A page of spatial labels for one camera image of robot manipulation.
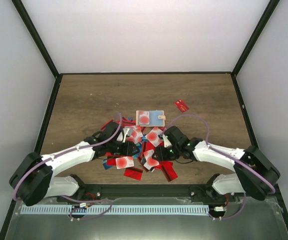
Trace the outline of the beige leather card holder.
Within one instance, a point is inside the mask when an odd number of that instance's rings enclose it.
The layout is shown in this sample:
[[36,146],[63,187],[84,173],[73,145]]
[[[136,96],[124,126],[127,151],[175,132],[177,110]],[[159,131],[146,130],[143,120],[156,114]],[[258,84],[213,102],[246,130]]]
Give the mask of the beige leather card holder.
[[[140,111],[150,112],[150,123],[148,125],[140,125],[138,123],[138,114]],[[136,111],[136,125],[140,127],[164,127],[166,116],[163,110],[137,110]]]

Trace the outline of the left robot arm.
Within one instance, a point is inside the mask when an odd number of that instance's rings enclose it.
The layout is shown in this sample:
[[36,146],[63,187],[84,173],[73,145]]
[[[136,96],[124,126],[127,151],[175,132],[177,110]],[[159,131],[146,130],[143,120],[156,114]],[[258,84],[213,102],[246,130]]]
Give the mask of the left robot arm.
[[13,199],[33,206],[44,198],[66,196],[75,202],[82,201],[86,189],[78,177],[58,177],[58,174],[73,166],[88,163],[107,153],[131,157],[139,149],[128,141],[135,129],[109,122],[103,130],[86,137],[80,143],[56,153],[40,155],[29,153],[9,179]]

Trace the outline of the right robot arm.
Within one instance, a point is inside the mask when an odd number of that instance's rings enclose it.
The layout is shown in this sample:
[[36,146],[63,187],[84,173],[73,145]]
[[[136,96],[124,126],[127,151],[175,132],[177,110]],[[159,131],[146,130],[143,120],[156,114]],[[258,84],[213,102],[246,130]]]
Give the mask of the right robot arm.
[[188,138],[176,126],[165,130],[161,137],[164,145],[156,147],[152,155],[159,162],[183,157],[232,171],[232,174],[216,174],[208,181],[206,197],[213,202],[231,193],[245,193],[263,201],[276,191],[275,184],[281,174],[256,146],[241,149],[213,145],[201,138]]

